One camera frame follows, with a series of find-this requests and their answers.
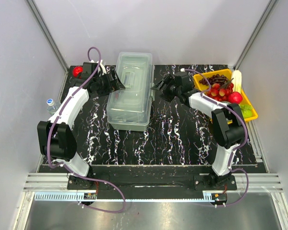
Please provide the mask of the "red plastic apple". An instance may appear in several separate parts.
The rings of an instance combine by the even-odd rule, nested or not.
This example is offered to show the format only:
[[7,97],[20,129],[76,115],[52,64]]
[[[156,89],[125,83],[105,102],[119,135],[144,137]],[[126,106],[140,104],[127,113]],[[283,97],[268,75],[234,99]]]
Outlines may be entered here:
[[82,66],[76,66],[76,67],[74,67],[73,70],[72,70],[72,75],[73,75],[75,78],[77,78],[78,75],[79,75],[80,73],[82,73],[82,72],[83,72],[83,67],[82,67]]

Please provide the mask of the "black marble pattern mat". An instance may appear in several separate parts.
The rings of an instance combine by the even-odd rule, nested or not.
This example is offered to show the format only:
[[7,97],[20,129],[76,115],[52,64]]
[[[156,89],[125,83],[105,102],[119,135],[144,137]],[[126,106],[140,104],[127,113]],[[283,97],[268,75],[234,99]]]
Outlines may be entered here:
[[107,121],[108,98],[93,96],[72,127],[77,151],[91,165],[209,165],[216,142],[209,117],[178,99],[152,102],[145,132],[115,130]]

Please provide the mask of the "green pepper toy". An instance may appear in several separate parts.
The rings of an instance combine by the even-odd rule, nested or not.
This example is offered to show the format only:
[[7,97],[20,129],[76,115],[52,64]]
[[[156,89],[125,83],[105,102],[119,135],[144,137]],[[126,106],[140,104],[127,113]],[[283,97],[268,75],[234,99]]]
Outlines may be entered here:
[[248,104],[239,104],[243,118],[247,119],[252,117],[252,109],[253,107],[251,105]]

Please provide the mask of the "translucent green tool box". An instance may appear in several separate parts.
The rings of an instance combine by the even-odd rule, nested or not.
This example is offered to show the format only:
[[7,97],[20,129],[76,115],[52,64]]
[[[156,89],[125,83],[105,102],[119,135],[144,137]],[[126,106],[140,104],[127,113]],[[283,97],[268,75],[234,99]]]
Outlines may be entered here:
[[116,73],[125,87],[109,95],[107,121],[114,129],[144,132],[150,121],[153,64],[152,54],[121,52]]

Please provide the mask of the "clear water bottle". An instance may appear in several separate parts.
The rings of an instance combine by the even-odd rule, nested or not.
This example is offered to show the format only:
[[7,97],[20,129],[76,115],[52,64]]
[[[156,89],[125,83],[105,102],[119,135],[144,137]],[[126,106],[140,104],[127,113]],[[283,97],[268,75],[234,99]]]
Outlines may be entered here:
[[50,115],[54,115],[60,107],[60,102],[53,99],[47,99],[47,111]]

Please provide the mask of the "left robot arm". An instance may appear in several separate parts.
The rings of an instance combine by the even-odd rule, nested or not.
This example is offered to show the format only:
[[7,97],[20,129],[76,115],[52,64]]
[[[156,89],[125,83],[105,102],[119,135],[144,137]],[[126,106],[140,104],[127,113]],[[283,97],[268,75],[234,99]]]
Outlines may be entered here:
[[107,96],[124,88],[115,69],[106,70],[100,61],[85,62],[58,110],[48,121],[37,125],[40,151],[46,156],[49,167],[65,167],[78,177],[77,182],[83,189],[90,189],[95,181],[91,166],[77,153],[72,133],[74,121],[91,95]]

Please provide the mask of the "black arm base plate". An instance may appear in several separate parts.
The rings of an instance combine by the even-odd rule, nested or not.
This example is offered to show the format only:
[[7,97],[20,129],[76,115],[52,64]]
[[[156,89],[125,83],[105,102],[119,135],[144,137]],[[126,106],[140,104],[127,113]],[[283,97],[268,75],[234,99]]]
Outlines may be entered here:
[[236,180],[230,177],[222,185],[209,185],[202,175],[179,174],[130,174],[130,173],[94,173],[93,178],[113,183],[92,182],[70,176],[69,190],[97,190],[98,199],[118,200],[121,198],[117,189],[126,200],[208,200],[204,192],[222,193],[236,191]]

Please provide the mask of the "aluminium frame post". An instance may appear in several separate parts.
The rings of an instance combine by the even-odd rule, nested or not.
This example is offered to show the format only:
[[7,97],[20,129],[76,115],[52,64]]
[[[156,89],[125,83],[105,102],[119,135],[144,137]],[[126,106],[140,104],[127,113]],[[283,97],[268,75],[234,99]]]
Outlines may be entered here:
[[251,33],[251,36],[249,37],[244,49],[242,50],[242,53],[240,54],[238,60],[233,65],[233,70],[238,70],[243,63],[244,59],[246,58],[248,52],[250,51],[252,45],[254,44],[256,38],[260,34],[261,30],[263,29],[264,25],[268,21],[268,18],[270,17],[271,13],[273,12],[274,8],[278,4],[278,0],[269,0],[267,6],[265,7],[261,17],[259,18],[253,32]]
[[67,62],[65,61],[62,53],[60,52],[45,20],[43,19],[43,16],[34,0],[25,0],[25,3],[27,4],[30,12],[32,13],[34,19],[36,20],[42,34],[44,35],[46,41],[48,42],[53,54],[55,55],[57,61],[59,62],[60,66],[64,70],[64,72],[69,71],[69,66]]

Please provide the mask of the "yellow plastic fruit tray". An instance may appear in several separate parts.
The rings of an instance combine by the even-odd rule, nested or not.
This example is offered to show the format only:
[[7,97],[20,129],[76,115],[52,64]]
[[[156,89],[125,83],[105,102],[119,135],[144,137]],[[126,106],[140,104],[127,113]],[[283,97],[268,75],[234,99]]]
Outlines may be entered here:
[[257,119],[258,114],[241,86],[242,73],[238,70],[222,69],[194,74],[195,87],[206,96],[223,103],[237,103],[245,122]]

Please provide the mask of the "white corn cob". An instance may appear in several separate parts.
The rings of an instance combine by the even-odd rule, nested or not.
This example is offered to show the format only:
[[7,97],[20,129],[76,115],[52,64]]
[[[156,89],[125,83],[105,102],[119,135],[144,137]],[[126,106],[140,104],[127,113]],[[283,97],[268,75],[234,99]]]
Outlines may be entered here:
[[232,72],[231,82],[234,84],[233,91],[241,93],[242,73],[239,70],[235,70]]

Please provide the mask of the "aluminium frame post right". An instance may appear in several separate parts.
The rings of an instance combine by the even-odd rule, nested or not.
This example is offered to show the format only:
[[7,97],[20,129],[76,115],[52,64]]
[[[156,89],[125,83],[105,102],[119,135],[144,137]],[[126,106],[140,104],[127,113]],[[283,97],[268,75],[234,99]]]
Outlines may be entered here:
[[244,49],[242,50],[242,53],[240,54],[238,60],[233,65],[233,70],[238,70],[243,63],[244,59],[246,58],[248,52],[250,51],[252,45],[254,44],[256,38],[260,34],[261,30],[263,29],[264,25],[268,21],[268,18],[270,17],[271,13],[273,12],[274,8],[278,4],[278,0],[269,0],[267,6],[265,7],[261,17],[259,18],[253,32],[251,33],[251,36],[249,37]]

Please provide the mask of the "dark purple grape bunch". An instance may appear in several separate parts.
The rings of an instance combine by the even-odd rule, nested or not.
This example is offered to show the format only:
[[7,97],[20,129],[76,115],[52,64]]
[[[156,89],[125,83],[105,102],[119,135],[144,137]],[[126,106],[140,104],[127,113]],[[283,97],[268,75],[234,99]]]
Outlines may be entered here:
[[215,83],[218,83],[220,86],[222,86],[228,82],[228,78],[226,76],[219,74],[213,75],[212,77],[207,77],[206,79],[209,81],[211,86]]

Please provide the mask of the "aluminium frame post left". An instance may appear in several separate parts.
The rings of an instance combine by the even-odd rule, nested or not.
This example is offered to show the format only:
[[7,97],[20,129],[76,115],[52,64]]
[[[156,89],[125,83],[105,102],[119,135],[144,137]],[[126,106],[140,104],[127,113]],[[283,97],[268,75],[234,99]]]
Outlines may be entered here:
[[59,62],[60,66],[64,70],[64,72],[69,71],[69,66],[67,62],[65,61],[62,53],[60,52],[45,20],[43,19],[43,16],[34,0],[25,0],[25,3],[27,4],[30,12],[32,13],[34,19],[36,20],[42,34],[44,35],[46,41],[48,42],[53,54],[55,55],[57,61]]

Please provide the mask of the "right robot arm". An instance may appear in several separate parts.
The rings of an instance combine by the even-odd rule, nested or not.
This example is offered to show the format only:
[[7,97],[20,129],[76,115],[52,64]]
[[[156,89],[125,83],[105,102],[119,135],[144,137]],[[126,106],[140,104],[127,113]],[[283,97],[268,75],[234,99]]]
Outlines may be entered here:
[[203,179],[203,184],[215,190],[221,189],[233,172],[232,162],[237,149],[246,144],[248,131],[236,103],[222,103],[196,89],[187,72],[167,74],[152,90],[161,92],[160,97],[168,102],[178,98],[189,108],[199,110],[212,119],[213,136],[217,143],[212,172]]

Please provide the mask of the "aluminium front rail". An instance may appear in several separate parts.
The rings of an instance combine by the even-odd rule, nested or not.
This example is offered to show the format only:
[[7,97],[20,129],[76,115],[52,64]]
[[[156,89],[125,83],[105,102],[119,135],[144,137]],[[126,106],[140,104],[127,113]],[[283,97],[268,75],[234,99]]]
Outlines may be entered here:
[[24,191],[35,200],[121,202],[214,202],[231,193],[280,193],[276,174],[233,174],[220,185],[208,185],[205,175],[192,174],[100,174],[102,182],[77,179],[64,173],[31,173]]

